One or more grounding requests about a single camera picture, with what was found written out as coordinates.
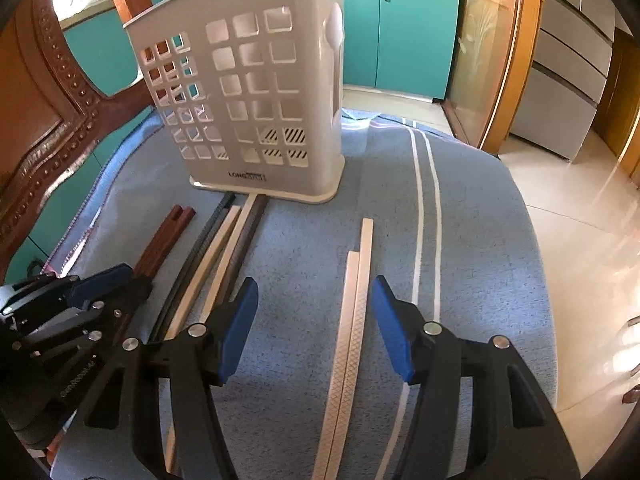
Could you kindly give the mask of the beige chopstick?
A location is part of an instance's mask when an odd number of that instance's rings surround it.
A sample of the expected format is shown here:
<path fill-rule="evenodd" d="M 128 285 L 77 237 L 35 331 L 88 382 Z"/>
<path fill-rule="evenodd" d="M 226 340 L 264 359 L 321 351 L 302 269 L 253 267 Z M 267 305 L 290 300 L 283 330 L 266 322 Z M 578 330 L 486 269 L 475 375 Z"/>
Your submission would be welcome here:
<path fill-rule="evenodd" d="M 224 248 L 224 245 L 229 239 L 240 211 L 241 207 L 238 205 L 234 205 L 230 208 L 213 240 L 208 245 L 201 262 L 195 270 L 193 278 L 190 279 L 188 286 L 186 286 L 186 291 L 178 304 L 177 311 L 171 319 L 168 331 L 165 335 L 165 340 L 175 338 L 182 329 L 183 324 L 186 322 L 186 319 L 193 308 L 195 300 L 198 299 L 198 295 L 200 294 L 204 282 L 208 277 L 210 269 L 216 262 L 221 249 Z"/>
<path fill-rule="evenodd" d="M 204 302 L 204 306 L 200 316 L 200 321 L 202 323 L 204 323 L 207 320 L 209 315 L 214 310 L 214 307 L 216 306 L 217 301 L 222 297 L 222 291 L 221 291 L 222 283 L 224 282 L 224 278 L 228 273 L 233 252 L 244 230 L 244 226 L 245 226 L 245 223 L 247 222 L 248 216 L 250 215 L 250 213 L 254 208 L 256 200 L 257 200 L 257 194 L 250 194 L 249 196 L 247 196 L 247 199 L 239 214 L 239 218 L 235 222 L 234 228 L 229 237 L 227 246 L 226 248 L 224 248 L 224 252 L 222 253 L 222 256 L 217 266 L 216 273 L 214 275 L 214 279 L 212 281 L 212 284 L 210 285 L 209 292 Z"/>

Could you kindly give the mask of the reddish brown chopstick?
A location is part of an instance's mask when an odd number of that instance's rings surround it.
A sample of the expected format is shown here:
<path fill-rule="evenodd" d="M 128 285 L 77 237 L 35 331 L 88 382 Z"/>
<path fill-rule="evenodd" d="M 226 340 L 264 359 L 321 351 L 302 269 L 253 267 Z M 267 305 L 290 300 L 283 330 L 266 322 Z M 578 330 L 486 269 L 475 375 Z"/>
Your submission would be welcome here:
<path fill-rule="evenodd" d="M 171 208 L 171 211 L 168 212 L 168 215 L 165 217 L 162 224 L 153 235 L 152 240 L 149 242 L 148 246 L 145 247 L 144 252 L 142 252 L 142 256 L 138 260 L 137 264 L 134 266 L 134 276 L 146 275 L 149 273 L 155 257 L 160 253 L 160 250 L 165 245 L 166 240 L 168 240 L 169 235 L 174 230 L 182 212 L 183 209 L 180 205 L 175 205 Z"/>
<path fill-rule="evenodd" d="M 160 250 L 160 253 L 155 257 L 149 273 L 145 275 L 147 278 L 154 278 L 158 270 L 160 270 L 160 267 L 167 258 L 168 254 L 171 252 L 171 249 L 175 246 L 177 240 L 195 216 L 195 210 L 192 207 L 186 207 L 182 209 L 183 212 L 179 217 L 174 230 L 169 235 L 169 238 L 168 240 L 166 240 L 166 243 Z"/>

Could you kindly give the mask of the black chopstick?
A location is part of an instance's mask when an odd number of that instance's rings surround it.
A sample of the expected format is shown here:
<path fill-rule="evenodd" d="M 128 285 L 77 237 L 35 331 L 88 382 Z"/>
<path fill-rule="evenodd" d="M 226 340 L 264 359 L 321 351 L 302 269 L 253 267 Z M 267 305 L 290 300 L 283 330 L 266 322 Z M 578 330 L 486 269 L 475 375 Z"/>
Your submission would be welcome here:
<path fill-rule="evenodd" d="M 180 299 L 186 291 L 191 278 L 193 278 L 198 265 L 204 258 L 206 249 L 221 226 L 221 218 L 230 210 L 234 200 L 234 193 L 227 192 L 224 194 L 212 215 L 204 224 L 200 235 L 194 242 L 189 255 L 186 257 L 186 261 L 183 263 L 174 284 L 172 284 L 168 292 L 163 307 L 160 308 L 160 314 L 153 325 L 148 339 L 149 342 L 160 341 L 167 334 L 171 319 L 178 309 Z"/>

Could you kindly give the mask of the white textured chopstick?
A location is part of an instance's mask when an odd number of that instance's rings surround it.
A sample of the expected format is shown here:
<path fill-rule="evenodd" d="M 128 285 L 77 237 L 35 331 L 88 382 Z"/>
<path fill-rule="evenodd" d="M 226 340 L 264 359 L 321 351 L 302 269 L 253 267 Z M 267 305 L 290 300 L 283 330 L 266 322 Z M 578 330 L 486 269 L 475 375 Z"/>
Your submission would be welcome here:
<path fill-rule="evenodd" d="M 329 459 L 337 427 L 338 413 L 340 412 L 349 341 L 352 334 L 358 266 L 359 254 L 350 250 L 346 259 L 340 322 L 338 323 L 331 379 L 328 397 L 326 398 L 326 410 L 324 411 L 318 451 L 311 476 L 312 480 L 328 478 Z"/>
<path fill-rule="evenodd" d="M 352 317 L 352 334 L 350 335 L 342 400 L 340 412 L 338 413 L 335 436 L 332 442 L 327 479 L 337 478 L 348 435 L 350 418 L 352 417 L 352 406 L 354 405 L 355 400 L 359 364 L 361 359 L 364 324 L 366 324 L 367 316 L 372 245 L 373 220 L 363 218 L 361 222 L 360 244 L 359 249 L 357 250 L 359 254 L 359 266 L 357 273 L 355 309 L 354 316 Z"/>

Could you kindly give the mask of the dark brown chopstick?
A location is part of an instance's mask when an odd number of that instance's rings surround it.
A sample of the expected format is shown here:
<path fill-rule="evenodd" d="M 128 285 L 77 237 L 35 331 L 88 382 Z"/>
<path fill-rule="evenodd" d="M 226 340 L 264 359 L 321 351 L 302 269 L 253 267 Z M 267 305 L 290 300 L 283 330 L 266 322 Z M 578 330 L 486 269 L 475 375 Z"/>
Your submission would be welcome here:
<path fill-rule="evenodd" d="M 229 300 L 233 287 L 240 274 L 248 248 L 250 248 L 250 243 L 253 240 L 260 220 L 262 220 L 262 215 L 264 214 L 267 204 L 267 196 L 255 196 L 253 205 L 250 206 L 250 209 L 248 210 L 247 219 L 243 222 L 239 239 L 233 246 L 230 262 L 224 268 L 224 276 L 222 277 L 220 289 L 214 302 L 215 306 L 223 304 Z"/>

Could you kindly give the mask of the teal kitchen cabinets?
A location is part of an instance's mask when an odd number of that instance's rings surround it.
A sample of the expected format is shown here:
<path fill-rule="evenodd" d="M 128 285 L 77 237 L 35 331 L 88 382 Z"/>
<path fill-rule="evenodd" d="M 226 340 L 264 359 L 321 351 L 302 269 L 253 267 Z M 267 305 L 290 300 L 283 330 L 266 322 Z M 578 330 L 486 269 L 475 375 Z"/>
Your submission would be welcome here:
<path fill-rule="evenodd" d="M 442 99 L 446 94 L 462 0 L 345 0 L 346 84 Z M 71 24 L 65 39 L 82 69 L 106 92 L 134 79 L 134 54 L 114 9 Z M 106 165 L 145 114 L 110 133 L 53 194 L 6 277 L 17 281 L 41 266 Z"/>

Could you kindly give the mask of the carved wooden chair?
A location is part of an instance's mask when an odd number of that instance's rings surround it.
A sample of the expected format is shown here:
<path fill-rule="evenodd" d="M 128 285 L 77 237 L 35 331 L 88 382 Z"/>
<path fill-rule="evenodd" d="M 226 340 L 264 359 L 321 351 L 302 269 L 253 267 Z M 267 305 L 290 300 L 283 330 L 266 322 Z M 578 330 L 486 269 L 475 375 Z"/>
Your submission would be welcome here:
<path fill-rule="evenodd" d="M 1 270 L 51 194 L 152 99 L 135 82 L 108 96 L 80 67 L 53 0 L 1 3 Z"/>

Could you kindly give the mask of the blue striped towel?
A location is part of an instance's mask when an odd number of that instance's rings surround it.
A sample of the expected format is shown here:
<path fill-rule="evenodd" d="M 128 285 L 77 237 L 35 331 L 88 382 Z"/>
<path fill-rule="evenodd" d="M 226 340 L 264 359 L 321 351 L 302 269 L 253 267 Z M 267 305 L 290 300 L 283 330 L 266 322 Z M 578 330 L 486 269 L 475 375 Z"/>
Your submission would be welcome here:
<path fill-rule="evenodd" d="M 311 479 L 329 393 L 347 253 L 373 220 L 371 276 L 384 275 L 458 337 L 506 335 L 552 405 L 558 398 L 555 332 L 539 246 L 523 197 L 502 161 L 446 134 L 382 118 L 343 119 L 346 159 L 333 200 L 269 200 L 239 281 L 259 307 L 238 371 L 213 388 L 240 479 Z M 147 341 L 160 308 L 221 194 L 194 188 L 157 114 L 103 170 L 50 265 L 82 278 L 134 266 L 175 204 L 196 217 L 154 280 L 127 336 Z M 401 430 L 402 393 L 368 308 L 355 401 L 339 479 L 392 478 L 418 388 Z"/>

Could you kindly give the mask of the white plastic utensil basket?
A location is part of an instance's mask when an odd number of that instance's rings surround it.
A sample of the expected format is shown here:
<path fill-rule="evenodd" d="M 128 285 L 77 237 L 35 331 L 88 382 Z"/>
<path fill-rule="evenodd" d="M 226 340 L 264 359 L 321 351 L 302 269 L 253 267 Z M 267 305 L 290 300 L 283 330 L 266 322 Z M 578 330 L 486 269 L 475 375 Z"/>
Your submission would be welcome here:
<path fill-rule="evenodd" d="M 337 192 L 344 0 L 164 0 L 125 26 L 197 188 Z"/>

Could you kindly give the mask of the wooden glass door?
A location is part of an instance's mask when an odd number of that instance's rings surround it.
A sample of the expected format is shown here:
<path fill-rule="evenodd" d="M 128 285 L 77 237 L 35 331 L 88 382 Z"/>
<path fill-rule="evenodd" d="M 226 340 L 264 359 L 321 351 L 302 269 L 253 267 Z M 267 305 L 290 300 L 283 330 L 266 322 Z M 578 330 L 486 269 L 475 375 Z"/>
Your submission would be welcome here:
<path fill-rule="evenodd" d="M 542 0 L 461 0 L 445 114 L 454 135 L 491 155 L 524 94 Z"/>

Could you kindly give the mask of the grey drawer cabinet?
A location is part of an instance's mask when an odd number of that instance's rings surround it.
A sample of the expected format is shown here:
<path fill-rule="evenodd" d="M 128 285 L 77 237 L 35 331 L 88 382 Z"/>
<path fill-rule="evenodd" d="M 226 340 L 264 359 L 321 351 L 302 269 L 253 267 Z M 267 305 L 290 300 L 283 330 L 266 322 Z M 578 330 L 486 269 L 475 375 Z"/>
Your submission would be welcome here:
<path fill-rule="evenodd" d="M 619 17 L 612 0 L 544 0 L 514 136 L 577 156 L 608 82 Z"/>

